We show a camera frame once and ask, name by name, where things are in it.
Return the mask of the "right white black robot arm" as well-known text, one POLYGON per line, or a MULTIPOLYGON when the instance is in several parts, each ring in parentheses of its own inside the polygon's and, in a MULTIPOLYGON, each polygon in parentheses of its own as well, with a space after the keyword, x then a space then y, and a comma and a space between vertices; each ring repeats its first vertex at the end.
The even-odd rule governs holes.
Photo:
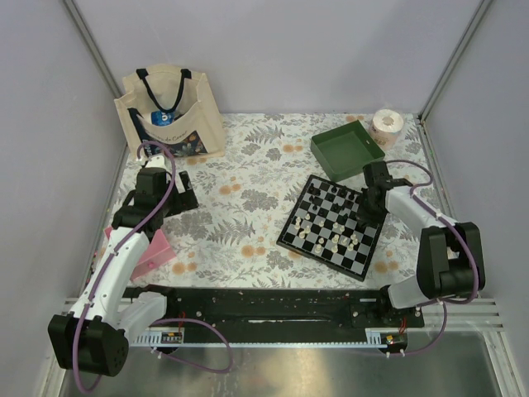
POLYGON ((479 228, 458 222, 422 200, 417 190, 433 182, 412 184, 394 178, 386 161, 363 167, 366 187, 361 190, 356 221, 372 226, 389 213, 419 238, 415 275, 383 287, 386 300, 376 307, 385 327, 397 326, 406 309, 433 304, 468 304, 484 288, 484 258, 479 228))

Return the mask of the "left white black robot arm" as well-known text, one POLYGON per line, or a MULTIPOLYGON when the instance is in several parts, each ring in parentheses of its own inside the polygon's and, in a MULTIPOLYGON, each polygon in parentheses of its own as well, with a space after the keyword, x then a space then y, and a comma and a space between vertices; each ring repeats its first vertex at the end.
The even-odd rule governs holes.
POLYGON ((106 251, 92 279, 67 314, 50 320, 48 334, 61 368, 115 376, 131 342, 154 321, 162 327, 177 322, 179 306, 160 293, 142 293, 127 309, 119 306, 164 220, 197 206, 187 172, 176 172, 172 160, 161 154, 146 161, 135 189, 114 214, 106 251))

